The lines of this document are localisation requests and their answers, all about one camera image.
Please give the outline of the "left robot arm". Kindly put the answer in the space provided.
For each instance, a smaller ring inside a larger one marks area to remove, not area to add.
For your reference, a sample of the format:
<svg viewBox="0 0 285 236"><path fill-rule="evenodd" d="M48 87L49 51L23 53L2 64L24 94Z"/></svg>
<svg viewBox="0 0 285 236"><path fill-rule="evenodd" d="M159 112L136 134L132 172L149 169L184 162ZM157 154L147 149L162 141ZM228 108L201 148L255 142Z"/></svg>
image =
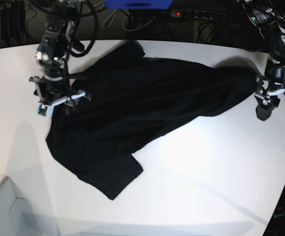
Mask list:
<svg viewBox="0 0 285 236"><path fill-rule="evenodd" d="M269 41L265 72L257 76L256 116L265 121L280 104L279 94L285 94L285 17L270 0L240 0L250 22Z"/></svg>

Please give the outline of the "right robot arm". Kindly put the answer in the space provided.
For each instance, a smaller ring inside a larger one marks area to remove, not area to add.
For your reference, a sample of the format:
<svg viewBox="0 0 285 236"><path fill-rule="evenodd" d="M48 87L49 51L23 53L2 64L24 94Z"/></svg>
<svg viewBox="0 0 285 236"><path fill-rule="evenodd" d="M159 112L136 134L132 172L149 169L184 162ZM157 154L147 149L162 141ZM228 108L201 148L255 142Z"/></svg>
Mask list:
<svg viewBox="0 0 285 236"><path fill-rule="evenodd" d="M87 55L98 35L98 15L89 0L55 0L50 10L38 5L34 0L30 4L46 14L46 30L36 50L35 59L42 76L32 76L30 82L35 84L35 95L39 97L37 114L51 118L54 109L66 105L67 111L76 108L82 97L90 95L84 90L73 88L71 80L85 80L80 73L70 74L68 61L70 57L80 58ZM94 19L93 37L87 47L75 38L80 20L92 16Z"/></svg>

